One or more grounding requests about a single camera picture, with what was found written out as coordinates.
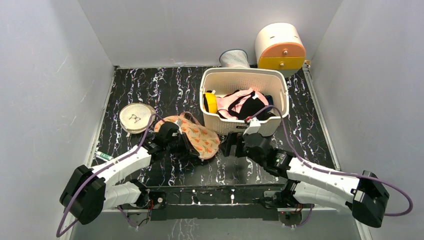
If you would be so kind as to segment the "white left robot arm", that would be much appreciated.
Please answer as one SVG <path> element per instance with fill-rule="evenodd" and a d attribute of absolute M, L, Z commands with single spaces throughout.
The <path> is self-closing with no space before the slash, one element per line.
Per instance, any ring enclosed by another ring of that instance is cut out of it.
<path fill-rule="evenodd" d="M 59 198 L 64 214 L 72 214 L 87 225 L 106 209 L 122 205 L 147 207 L 152 199 L 143 183 L 136 179 L 123 184 L 120 181 L 150 167 L 165 154 L 182 158 L 200 155 L 177 123 L 165 121 L 157 132 L 143 134 L 141 142 L 126 153 L 91 168 L 77 167 Z"/>

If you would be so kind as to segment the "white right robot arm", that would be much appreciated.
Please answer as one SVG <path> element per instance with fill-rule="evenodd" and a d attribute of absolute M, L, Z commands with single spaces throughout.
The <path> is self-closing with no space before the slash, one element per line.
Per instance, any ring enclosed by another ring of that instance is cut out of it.
<path fill-rule="evenodd" d="M 227 157 L 232 146 L 237 158 L 246 157 L 272 176 L 287 180 L 280 192 L 264 192 L 267 208 L 319 205 L 350 212 L 369 227 L 382 226 L 390 195 L 372 172 L 364 171 L 355 177 L 329 168 L 319 171 L 318 166 L 299 160 L 294 153 L 273 147 L 270 139 L 260 133 L 231 132 L 219 149 Z"/>

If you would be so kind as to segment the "round beige mesh laundry bag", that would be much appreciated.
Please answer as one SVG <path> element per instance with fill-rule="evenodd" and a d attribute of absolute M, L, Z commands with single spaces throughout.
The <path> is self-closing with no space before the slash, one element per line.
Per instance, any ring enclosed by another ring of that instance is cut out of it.
<path fill-rule="evenodd" d="M 156 113 L 156 110 L 143 103 L 130 103 L 119 112 L 120 125 L 127 137 L 144 132 L 149 123 L 150 117 Z"/>

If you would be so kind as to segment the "orange floral bra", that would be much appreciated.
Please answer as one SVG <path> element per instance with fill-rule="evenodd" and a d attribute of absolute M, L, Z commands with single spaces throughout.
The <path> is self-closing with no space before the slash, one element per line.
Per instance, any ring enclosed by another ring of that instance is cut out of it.
<path fill-rule="evenodd" d="M 180 131 L 184 132 L 190 142 L 190 147 L 199 152 L 199 159 L 209 160 L 213 158 L 219 150 L 220 138 L 218 134 L 204 127 L 190 112 L 183 112 L 180 115 L 171 115 L 158 121 L 154 126 L 154 132 L 158 132 L 164 122 L 182 120 Z"/>

